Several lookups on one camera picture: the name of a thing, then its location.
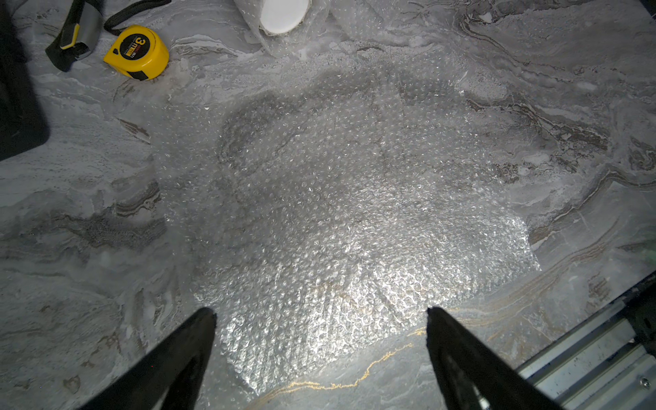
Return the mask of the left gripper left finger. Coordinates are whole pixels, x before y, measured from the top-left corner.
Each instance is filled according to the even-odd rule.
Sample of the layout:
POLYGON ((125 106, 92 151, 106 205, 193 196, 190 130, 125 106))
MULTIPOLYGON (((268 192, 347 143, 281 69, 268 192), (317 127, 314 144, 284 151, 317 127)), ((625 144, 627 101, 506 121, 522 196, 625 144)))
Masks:
POLYGON ((202 307, 83 409, 193 409, 215 340, 217 318, 202 307))

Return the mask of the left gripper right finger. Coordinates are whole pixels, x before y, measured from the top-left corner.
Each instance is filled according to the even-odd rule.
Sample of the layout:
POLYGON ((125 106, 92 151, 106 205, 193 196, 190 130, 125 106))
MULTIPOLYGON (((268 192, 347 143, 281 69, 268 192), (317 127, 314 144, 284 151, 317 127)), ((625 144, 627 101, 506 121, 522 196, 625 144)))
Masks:
POLYGON ((426 346, 448 409, 559 409, 453 316, 427 309, 426 346))

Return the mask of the clear bubble wrap sheet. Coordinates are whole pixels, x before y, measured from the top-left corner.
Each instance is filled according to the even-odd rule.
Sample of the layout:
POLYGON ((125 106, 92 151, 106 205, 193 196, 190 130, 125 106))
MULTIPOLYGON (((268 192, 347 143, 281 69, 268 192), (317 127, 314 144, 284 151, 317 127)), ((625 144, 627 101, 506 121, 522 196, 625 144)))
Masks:
POLYGON ((538 268, 495 167, 514 117, 446 80, 340 61, 154 114, 167 223, 257 394, 538 268))

